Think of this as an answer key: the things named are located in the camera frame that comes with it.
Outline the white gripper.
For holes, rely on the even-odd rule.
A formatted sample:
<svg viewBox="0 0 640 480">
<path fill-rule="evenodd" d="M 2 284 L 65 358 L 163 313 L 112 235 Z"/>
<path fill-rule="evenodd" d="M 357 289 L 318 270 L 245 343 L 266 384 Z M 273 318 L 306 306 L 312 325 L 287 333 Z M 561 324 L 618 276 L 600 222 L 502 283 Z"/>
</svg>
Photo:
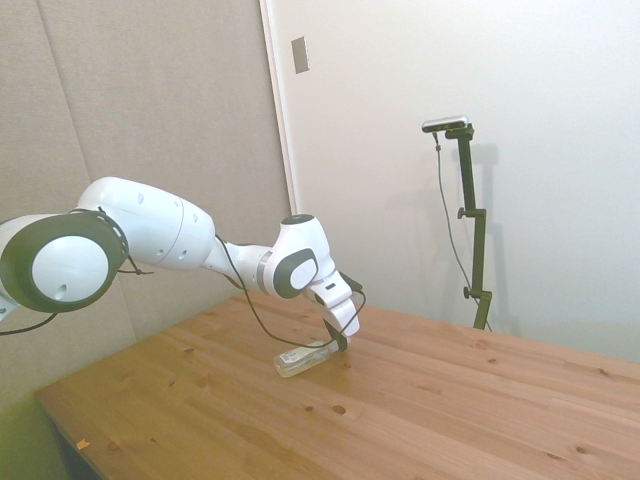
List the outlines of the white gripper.
<svg viewBox="0 0 640 480">
<path fill-rule="evenodd" d="M 360 329 L 357 308 L 351 299 L 360 292 L 361 284 L 339 271 L 312 282 L 305 290 L 305 296 L 325 320 L 331 340 L 337 342 L 340 351 L 347 350 L 347 337 Z"/>
</svg>

